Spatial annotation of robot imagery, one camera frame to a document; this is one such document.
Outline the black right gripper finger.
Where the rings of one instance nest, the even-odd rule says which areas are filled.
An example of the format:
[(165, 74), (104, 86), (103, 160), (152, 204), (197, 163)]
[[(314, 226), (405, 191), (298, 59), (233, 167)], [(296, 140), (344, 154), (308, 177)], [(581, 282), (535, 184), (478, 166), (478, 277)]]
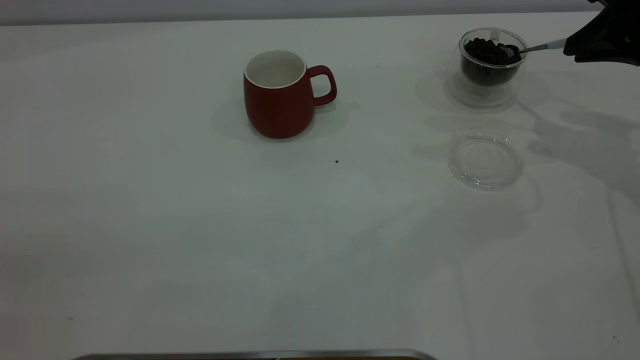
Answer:
[(638, 0), (590, 0), (603, 6), (587, 25), (567, 38), (566, 56), (638, 56)]
[(619, 54), (577, 54), (574, 56), (576, 63), (620, 63), (632, 66), (640, 66), (640, 60), (634, 57)]

